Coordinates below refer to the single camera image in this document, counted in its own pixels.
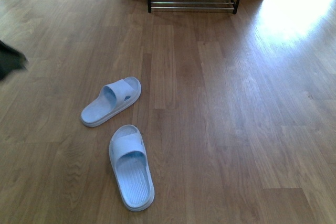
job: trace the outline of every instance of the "slipper strap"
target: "slipper strap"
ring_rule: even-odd
[[[104,88],[109,88],[113,91],[115,98],[117,99],[115,108],[121,106],[126,97],[131,97],[134,94],[134,89],[124,80],[105,85]]]
[[[112,141],[112,162],[116,165],[117,161],[124,155],[131,152],[141,152],[146,157],[146,150],[143,146],[140,133],[134,133],[117,138]]]

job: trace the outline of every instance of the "laminate floor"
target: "laminate floor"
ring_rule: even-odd
[[[0,83],[1,223],[336,223],[336,0],[147,13],[146,0],[0,0],[26,71]],[[142,94],[99,127],[103,85]],[[108,145],[142,133],[155,187],[123,205]]]

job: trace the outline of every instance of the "wooden floor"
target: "wooden floor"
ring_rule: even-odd
[[[0,83],[0,223],[336,223],[336,0],[152,13],[146,0],[0,0],[29,60]],[[127,76],[140,99],[88,128]],[[155,187],[123,205],[108,145],[144,139]]]

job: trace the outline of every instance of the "slipper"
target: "slipper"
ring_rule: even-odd
[[[138,128],[119,128],[111,139],[109,154],[125,206],[135,212],[149,207],[154,200],[154,186]]]
[[[127,77],[105,85],[99,96],[81,114],[85,126],[96,127],[131,106],[139,98],[141,85],[137,78]]]

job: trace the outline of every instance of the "slide sandal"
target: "slide sandal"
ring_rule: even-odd
[[[154,186],[138,128],[120,127],[111,139],[109,154],[125,206],[136,212],[149,207],[154,200]]]
[[[105,85],[99,96],[81,114],[87,127],[96,127],[131,106],[139,98],[141,85],[137,78],[127,77]]]

